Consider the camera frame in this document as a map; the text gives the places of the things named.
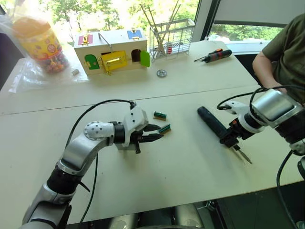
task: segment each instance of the person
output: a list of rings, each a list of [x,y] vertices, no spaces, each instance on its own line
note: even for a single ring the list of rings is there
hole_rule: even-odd
[[[254,72],[266,87],[298,85],[305,88],[305,13],[295,17],[253,61]],[[305,104],[305,89],[279,89]]]

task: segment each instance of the screwdriver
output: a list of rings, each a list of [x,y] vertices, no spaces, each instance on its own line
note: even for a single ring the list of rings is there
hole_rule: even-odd
[[[227,129],[225,126],[211,113],[208,109],[206,109],[204,106],[199,107],[197,109],[197,113],[201,117],[202,120],[210,127],[210,129],[217,135],[217,137],[221,138],[225,135],[227,132]],[[238,151],[241,156],[250,164],[252,164],[252,161],[250,158],[240,149],[240,147],[237,145],[239,142],[236,138],[230,139],[230,141],[226,142],[227,147],[233,147],[236,151]]]
[[[210,52],[207,56],[199,58],[197,60],[194,60],[194,62],[196,61],[204,61],[206,63],[208,62],[213,62],[213,61],[217,61],[220,59],[223,59],[225,57],[229,57],[232,54],[232,51],[230,49],[228,50],[224,50],[223,49],[217,49],[213,52]]]

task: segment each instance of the olive green shirt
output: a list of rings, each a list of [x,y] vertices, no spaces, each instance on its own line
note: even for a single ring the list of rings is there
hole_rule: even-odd
[[[276,81],[305,87],[305,14],[294,18],[270,43],[263,54],[272,62]],[[305,103],[305,90],[287,88],[288,95]]]

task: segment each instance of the wire basket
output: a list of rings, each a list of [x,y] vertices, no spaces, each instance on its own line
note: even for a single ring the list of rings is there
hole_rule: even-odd
[[[181,52],[188,54],[195,23],[191,19],[183,19],[156,24],[150,27],[149,50],[152,62],[155,59],[177,56]]]

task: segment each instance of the wooden toy house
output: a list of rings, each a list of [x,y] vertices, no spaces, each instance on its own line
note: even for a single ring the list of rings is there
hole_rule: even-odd
[[[75,52],[87,73],[149,67],[149,53],[142,29],[89,32],[78,35]]]

